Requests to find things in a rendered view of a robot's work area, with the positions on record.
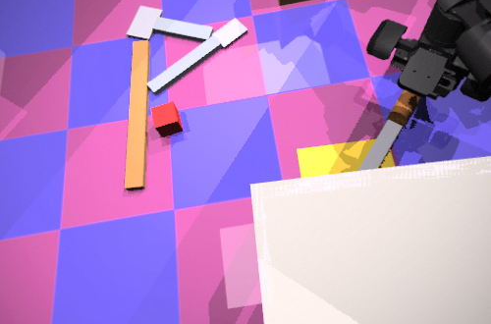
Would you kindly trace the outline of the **red cube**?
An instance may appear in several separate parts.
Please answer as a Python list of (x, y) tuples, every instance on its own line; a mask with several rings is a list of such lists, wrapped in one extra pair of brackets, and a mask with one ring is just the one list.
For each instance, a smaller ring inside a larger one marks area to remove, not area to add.
[(180, 113), (174, 102), (151, 108), (151, 111), (155, 129), (162, 137), (183, 131)]

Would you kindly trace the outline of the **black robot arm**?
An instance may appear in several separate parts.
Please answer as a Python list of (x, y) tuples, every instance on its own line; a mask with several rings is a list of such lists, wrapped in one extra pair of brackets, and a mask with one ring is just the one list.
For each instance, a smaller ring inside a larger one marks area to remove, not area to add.
[[(491, 0), (437, 0), (426, 23), (435, 40), (456, 44), (455, 53), (482, 87), (491, 86)], [(443, 53), (419, 40), (409, 55), (397, 84), (413, 95), (446, 97), (457, 79), (449, 69), (455, 54)]]

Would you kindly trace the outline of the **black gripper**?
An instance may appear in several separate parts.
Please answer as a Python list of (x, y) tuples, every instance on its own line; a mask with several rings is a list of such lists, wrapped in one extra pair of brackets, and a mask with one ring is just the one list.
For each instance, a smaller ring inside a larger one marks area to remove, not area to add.
[(491, 96), (491, 86), (482, 87), (480, 84), (478, 84), (478, 82), (469, 72), (466, 65), (463, 64), (455, 53), (457, 46), (455, 43), (448, 44), (435, 40), (428, 33), (426, 25), (418, 40), (415, 38), (411, 39), (409, 37), (408, 39), (401, 38), (404, 36), (404, 33), (406, 33), (407, 29), (407, 26), (389, 19), (382, 21), (378, 29), (375, 31), (373, 36), (370, 37), (367, 43), (367, 54), (378, 59), (387, 60), (390, 58), (394, 48), (396, 48), (394, 57), (391, 60), (391, 65), (403, 71), (406, 63), (408, 62), (406, 57), (409, 55), (413, 45), (416, 42), (419, 42), (419, 40), (427, 41), (430, 43), (429, 47), (438, 52), (443, 53), (444, 50), (449, 50), (455, 54), (453, 65), (449, 69), (449, 71), (452, 71), (452, 77), (457, 79), (457, 82), (452, 90), (456, 90), (460, 82), (464, 78), (467, 78), (464, 80), (464, 83), (460, 88), (462, 94), (474, 98), (480, 102), (488, 100), (488, 98)]

